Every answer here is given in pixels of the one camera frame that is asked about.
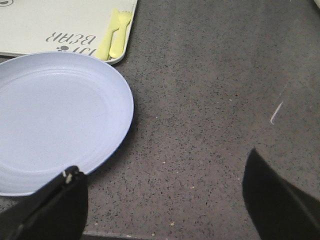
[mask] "white tray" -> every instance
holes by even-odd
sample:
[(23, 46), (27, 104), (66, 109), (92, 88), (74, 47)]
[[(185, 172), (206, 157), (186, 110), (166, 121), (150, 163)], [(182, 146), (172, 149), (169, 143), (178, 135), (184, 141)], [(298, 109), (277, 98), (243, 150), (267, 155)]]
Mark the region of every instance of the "white tray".
[(137, 0), (0, 0), (0, 55), (21, 56), (66, 51), (94, 56), (105, 35), (113, 9), (132, 12), (125, 55)]

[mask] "granite countertop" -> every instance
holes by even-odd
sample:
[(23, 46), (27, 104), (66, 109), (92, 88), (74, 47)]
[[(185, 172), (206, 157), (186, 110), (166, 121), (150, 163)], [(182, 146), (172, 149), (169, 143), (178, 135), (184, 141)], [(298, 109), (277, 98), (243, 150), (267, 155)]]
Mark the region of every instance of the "granite countertop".
[[(133, 122), (89, 176), (85, 232), (258, 240), (242, 197), (253, 147), (320, 199), (319, 49), (312, 0), (139, 0), (114, 66)], [(0, 197), (0, 210), (17, 201)]]

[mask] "plastic fork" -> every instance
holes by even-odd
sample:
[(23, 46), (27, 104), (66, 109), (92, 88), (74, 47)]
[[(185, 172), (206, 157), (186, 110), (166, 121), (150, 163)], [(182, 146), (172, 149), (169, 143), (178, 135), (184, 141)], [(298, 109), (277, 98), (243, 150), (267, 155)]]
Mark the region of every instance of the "plastic fork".
[(122, 11), (119, 13), (119, 22), (120, 27), (117, 33), (115, 41), (112, 43), (109, 55), (116, 59), (121, 56), (124, 51), (125, 41), (126, 41), (126, 32), (127, 26), (130, 23), (132, 18), (132, 12)]

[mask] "gray speckled countertop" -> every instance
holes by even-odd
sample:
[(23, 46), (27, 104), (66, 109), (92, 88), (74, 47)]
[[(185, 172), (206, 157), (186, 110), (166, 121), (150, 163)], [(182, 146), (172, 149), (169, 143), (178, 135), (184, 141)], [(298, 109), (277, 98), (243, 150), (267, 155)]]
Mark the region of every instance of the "gray speckled countertop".
[[(89, 176), (85, 232), (258, 240), (242, 197), (254, 146), (320, 199), (319, 63), (312, 0), (139, 0), (115, 65), (134, 96), (133, 123)], [(18, 200), (0, 197), (0, 209)]]

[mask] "black object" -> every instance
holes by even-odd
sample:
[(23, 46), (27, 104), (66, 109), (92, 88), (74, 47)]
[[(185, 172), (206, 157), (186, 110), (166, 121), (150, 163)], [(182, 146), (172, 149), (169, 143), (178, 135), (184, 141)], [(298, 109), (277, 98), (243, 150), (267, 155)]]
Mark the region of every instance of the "black object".
[(87, 176), (71, 166), (0, 214), (0, 240), (79, 240), (87, 215)]
[(320, 240), (320, 202), (278, 176), (255, 149), (242, 191), (262, 240)]

